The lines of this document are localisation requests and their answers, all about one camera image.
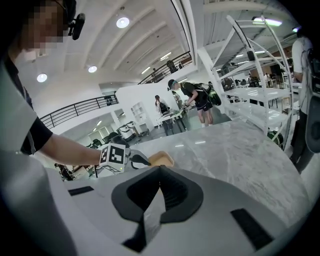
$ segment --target black shorts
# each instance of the black shorts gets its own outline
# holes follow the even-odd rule
[[[200,100],[199,102],[195,103],[196,110],[203,110],[204,112],[207,112],[209,109],[211,109],[212,103],[208,100]]]

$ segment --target white shelving rack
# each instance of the white shelving rack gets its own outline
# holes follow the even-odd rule
[[[241,102],[233,102],[227,99],[227,97],[223,97],[221,99],[222,106],[228,110],[233,111],[246,120],[250,120],[257,127],[261,128],[265,135],[268,134],[269,130],[273,130],[274,128],[278,128],[278,132],[275,135],[282,131],[282,129],[286,126],[286,132],[283,141],[283,148],[286,147],[289,129],[291,125],[291,112],[293,109],[293,85],[291,79],[288,79],[286,89],[277,89],[277,88],[267,88],[264,74],[262,70],[262,66],[271,65],[273,63],[278,64],[290,77],[290,69],[287,58],[285,56],[284,50],[280,44],[279,39],[277,38],[273,29],[267,24],[265,18],[262,16],[262,22],[259,24],[255,24],[253,20],[237,20],[235,21],[231,16],[226,17],[227,20],[231,23],[232,29],[229,33],[227,39],[225,40],[224,45],[222,46],[219,54],[213,62],[213,69],[217,66],[221,66],[227,62],[233,60],[238,54],[242,52],[252,52],[253,60],[248,60],[241,66],[232,70],[231,72],[219,77],[218,84],[222,83],[221,81],[224,78],[234,76],[236,74],[252,70],[253,68],[257,69],[260,84],[262,87],[248,87],[248,88],[235,88],[232,90],[224,91],[222,93],[223,96],[236,96],[240,99],[244,99],[247,101]],[[265,48],[255,42],[253,39],[255,35],[257,35],[262,30],[267,29],[271,33],[275,44],[280,52],[281,57],[274,57],[270,54]],[[268,57],[258,58],[253,46],[259,49],[259,51],[264,51]],[[290,98],[289,104],[289,114],[281,113],[279,111],[273,110],[269,108],[269,101],[273,99],[282,99],[283,97]],[[249,103],[250,100],[256,100],[259,102],[263,102],[263,106],[258,104]]]

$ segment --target white metal frame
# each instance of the white metal frame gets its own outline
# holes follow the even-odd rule
[[[262,22],[264,24],[258,24],[258,25],[254,25],[252,20],[238,20],[238,21],[235,21],[229,15],[226,18],[232,24],[232,29],[231,29],[231,32],[230,32],[229,36],[227,37],[227,40],[225,41],[224,45],[222,46],[219,54],[217,55],[217,57],[216,57],[216,59],[215,59],[215,61],[213,63],[213,70],[215,70],[215,68],[214,68],[215,64],[217,63],[218,59],[223,54],[224,50],[226,49],[227,45],[229,44],[229,42],[230,42],[230,40],[231,40],[231,38],[232,38],[232,36],[234,35],[235,32],[237,32],[238,36],[240,37],[241,41],[243,42],[243,45],[244,45],[244,48],[245,48],[245,52],[248,52],[248,51],[252,51],[253,52],[254,60],[248,61],[247,63],[244,63],[241,66],[237,67],[236,69],[232,70],[228,74],[226,74],[226,75],[224,75],[222,77],[219,77],[218,81],[216,81],[216,82],[217,83],[221,83],[222,79],[230,77],[230,76],[234,76],[235,74],[237,74],[237,73],[239,73],[241,71],[247,70],[251,66],[252,67],[255,66],[255,68],[257,69],[259,78],[260,78],[260,83],[262,85],[261,89],[262,89],[262,93],[263,93],[263,103],[264,103],[263,122],[264,122],[264,126],[262,127],[262,130],[263,130],[263,133],[265,135],[267,135],[268,134],[268,128],[269,128],[269,112],[270,112],[269,111],[268,92],[270,94],[270,90],[273,90],[273,89],[272,88],[267,88],[267,85],[266,85],[266,82],[265,82],[265,79],[264,79],[264,73],[263,73],[263,70],[262,70],[261,62],[264,62],[264,61],[270,61],[270,63],[274,63],[275,62],[288,74],[288,76],[290,76],[290,69],[289,69],[289,64],[288,64],[287,58],[285,56],[284,50],[283,50],[283,48],[282,48],[282,46],[280,44],[279,39],[277,38],[277,36],[276,36],[275,32],[273,31],[273,29],[267,24],[267,22],[266,22],[266,20],[265,20],[265,18],[263,16],[261,18],[262,18]],[[246,25],[241,25],[241,26],[238,25],[238,23],[243,23],[243,22],[251,23],[251,24],[249,24],[249,25],[246,24]],[[276,46],[279,49],[281,57],[274,57],[272,54],[270,54],[261,45],[259,45],[255,41],[247,38],[245,36],[245,34],[243,33],[241,28],[266,28],[266,29],[268,29],[270,31],[274,41],[275,41]],[[255,53],[255,50],[252,47],[252,45],[255,45],[255,46],[259,47],[261,50],[265,51],[265,53],[269,57],[258,58],[256,53]],[[288,140],[288,136],[289,136],[289,129],[290,129],[290,125],[291,125],[291,118],[292,118],[292,115],[291,115],[291,112],[293,110],[293,87],[292,87],[292,81],[289,81],[289,88],[288,89],[289,90],[285,90],[282,94],[286,94],[286,96],[290,96],[290,113],[288,114],[288,116],[285,116],[285,117],[283,117],[284,114],[282,114],[282,113],[279,114],[279,116],[282,115],[281,118],[280,118],[281,127],[279,128],[276,136],[274,136],[274,139],[275,139],[278,136],[278,134],[280,133],[280,131],[284,128],[283,123],[286,122],[287,126],[286,126],[285,138],[284,138],[284,141],[283,141],[283,148],[285,148],[286,144],[287,144],[287,140]],[[222,99],[222,104],[228,104],[228,103],[227,103],[226,100]],[[259,112],[262,110],[261,106],[258,106],[257,109],[259,109]]]

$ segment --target table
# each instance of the table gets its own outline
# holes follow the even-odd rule
[[[166,151],[175,167],[233,184],[288,227],[311,209],[304,183],[287,155],[260,129],[233,120],[133,145],[146,157]]]
[[[186,126],[185,126],[185,124],[184,124],[184,121],[182,120],[182,113],[183,113],[183,111],[184,111],[184,110],[180,110],[177,114],[173,114],[172,116],[162,116],[162,117],[160,117],[157,121],[158,121],[158,122],[164,122],[164,121],[166,121],[166,120],[174,119],[174,120],[176,121],[176,124],[178,125],[178,128],[179,128],[180,132],[182,133],[183,130],[181,129],[178,121],[181,122],[181,125],[182,125],[183,129],[184,129],[185,131],[187,130],[187,128],[186,128]]]

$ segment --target white shirt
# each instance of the white shirt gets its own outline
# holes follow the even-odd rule
[[[307,86],[311,86],[311,71],[308,67],[308,50],[313,48],[306,37],[298,38],[292,45],[293,71],[302,73],[301,91],[299,94],[300,110],[308,114],[308,105],[311,98]]]

